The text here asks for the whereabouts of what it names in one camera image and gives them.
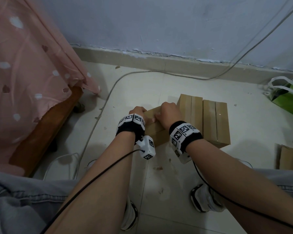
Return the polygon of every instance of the gray cable on floor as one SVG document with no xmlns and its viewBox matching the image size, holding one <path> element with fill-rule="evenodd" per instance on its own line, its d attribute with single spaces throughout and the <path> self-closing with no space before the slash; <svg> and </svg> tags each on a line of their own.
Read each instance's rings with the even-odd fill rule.
<svg viewBox="0 0 293 234">
<path fill-rule="evenodd" d="M 169 72 L 165 72 L 165 71 L 160 71 L 160 70 L 144 70 L 144 71 L 133 71 L 133 72 L 129 72 L 129 73 L 126 73 L 126 74 L 124 74 L 124 75 L 122 75 L 115 83 L 114 83 L 114 85 L 113 85 L 113 87 L 112 87 L 112 89 L 110 90 L 110 92 L 109 92 L 109 94 L 108 94 L 108 96 L 107 96 L 107 98 L 106 98 L 106 100 L 105 100 L 105 103 L 104 103 L 104 105 L 103 105 L 103 107 L 102 107 L 102 109 L 101 109 L 101 112 L 100 112 L 100 114 L 99 114 L 99 116 L 97 117 L 98 119 L 97 119 L 97 121 L 96 121 L 96 123 L 95 123 L 95 125 L 94 125 L 94 127 L 93 127 L 93 129 L 91 130 L 91 133 L 90 133 L 90 135 L 89 135 L 89 138 L 88 138 L 88 140 L 87 140 L 87 143 L 86 143 L 86 145 L 85 145 L 85 147 L 84 147 L 84 150 L 82 151 L 82 154 L 80 155 L 80 160 L 79 160 L 79 162 L 82 160 L 82 157 L 83 157 L 83 155 L 84 155 L 84 153 L 85 153 L 85 150 L 86 150 L 86 148 L 87 148 L 87 145 L 88 145 L 88 143 L 89 143 L 89 140 L 90 140 L 90 137 L 92 136 L 92 133 L 93 133 L 93 131 L 94 131 L 94 129 L 96 128 L 96 126 L 97 126 L 97 124 L 98 124 L 98 121 L 99 121 L 99 119 L 101 118 L 101 116 L 102 116 L 102 113 L 103 113 L 103 110 L 104 110 L 104 108 L 105 108 L 105 106 L 106 106 L 106 103 L 107 103 L 107 101 L 108 101 L 108 99 L 109 99 L 109 97 L 110 97 L 110 95 L 111 95 L 111 93 L 112 93 L 112 91 L 113 91 L 113 89 L 114 89 L 114 87 L 115 87 L 115 85 L 117 84 L 117 82 L 120 80 L 120 79 L 122 79 L 122 78 L 124 78 L 126 75 L 129 75 L 129 74 L 135 74 L 135 73 L 147 73 L 147 72 L 160 72 L 160 73 L 164 73 L 164 74 L 169 74 L 169 75 L 173 75 L 173 76 L 180 76 L 180 77 L 185 77 L 185 78 L 192 78 L 192 79 L 199 79 L 199 80 L 211 80 L 211 79 L 216 79 L 216 78 L 219 78 L 220 76 L 222 76 L 222 75 L 224 75 L 224 74 L 226 74 L 229 70 L 231 70 L 236 64 L 238 64 L 238 62 L 243 58 L 243 57 L 245 57 L 250 51 L 252 51 L 255 47 L 257 47 L 262 41 L 264 41 L 269 35 L 271 35 L 290 15 L 292 15 L 292 13 L 293 13 L 293 9 L 265 36 L 265 37 L 263 37 L 258 43 L 256 43 L 253 47 L 251 47 L 248 51 L 246 51 L 246 53 L 244 53 L 232 66 L 230 66 L 227 70 L 225 70 L 223 73 L 221 73 L 221 74 L 218 74 L 218 75 L 216 75 L 216 76 L 214 76 L 214 77 L 211 77 L 211 78 L 199 78 L 199 77 L 194 77 L 194 76 L 187 76 L 187 75 L 181 75 L 181 74 L 173 74 L 173 73 L 169 73 Z"/>
</svg>

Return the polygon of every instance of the cardboard box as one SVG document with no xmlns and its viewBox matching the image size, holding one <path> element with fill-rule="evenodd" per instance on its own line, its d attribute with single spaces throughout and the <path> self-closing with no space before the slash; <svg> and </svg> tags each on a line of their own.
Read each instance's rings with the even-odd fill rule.
<svg viewBox="0 0 293 234">
<path fill-rule="evenodd" d="M 181 94 L 177 106 L 181 111 L 183 121 L 191 123 L 199 131 L 202 131 L 203 98 Z M 158 112 L 160 112 L 160 106 L 146 111 L 145 115 L 148 118 L 153 118 L 154 114 Z M 155 147 L 169 141 L 168 132 L 158 121 L 146 126 L 145 135 L 152 137 Z"/>
<path fill-rule="evenodd" d="M 282 145 L 281 153 L 277 158 L 277 169 L 293 170 L 293 148 Z"/>
<path fill-rule="evenodd" d="M 203 138 L 217 148 L 230 144 L 227 103 L 203 100 Z"/>
</svg>

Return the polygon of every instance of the gray jeans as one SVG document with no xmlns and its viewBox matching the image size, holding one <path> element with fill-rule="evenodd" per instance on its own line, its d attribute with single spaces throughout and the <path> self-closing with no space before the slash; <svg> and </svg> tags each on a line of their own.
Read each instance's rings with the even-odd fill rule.
<svg viewBox="0 0 293 234">
<path fill-rule="evenodd" d="M 256 170 L 293 197 L 293 171 Z M 40 233 L 77 182 L 46 182 L 0 173 L 0 234 Z"/>
</svg>

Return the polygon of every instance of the tile baseboard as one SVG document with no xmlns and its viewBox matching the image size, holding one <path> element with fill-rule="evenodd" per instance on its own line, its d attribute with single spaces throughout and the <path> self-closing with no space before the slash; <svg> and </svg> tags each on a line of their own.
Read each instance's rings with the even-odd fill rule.
<svg viewBox="0 0 293 234">
<path fill-rule="evenodd" d="M 160 70 L 174 74 L 186 74 L 198 77 L 214 77 L 224 72 L 228 63 L 202 62 L 176 56 L 154 56 L 129 51 L 108 50 L 94 47 L 73 47 L 82 61 L 119 65 L 145 70 Z M 293 79 L 293 71 L 274 70 L 251 65 L 237 64 L 219 79 L 266 84 L 276 76 Z"/>
</svg>

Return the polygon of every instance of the person's left hand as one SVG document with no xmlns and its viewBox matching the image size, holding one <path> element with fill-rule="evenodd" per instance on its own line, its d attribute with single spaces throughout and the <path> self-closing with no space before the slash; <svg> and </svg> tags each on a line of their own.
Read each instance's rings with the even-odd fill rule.
<svg viewBox="0 0 293 234">
<path fill-rule="evenodd" d="M 148 118 L 144 112 L 146 112 L 146 109 L 144 107 L 138 107 L 136 106 L 133 110 L 129 111 L 129 114 L 137 113 L 138 115 L 142 116 L 144 121 L 146 122 L 146 125 L 151 124 L 155 122 L 155 118 Z"/>
</svg>

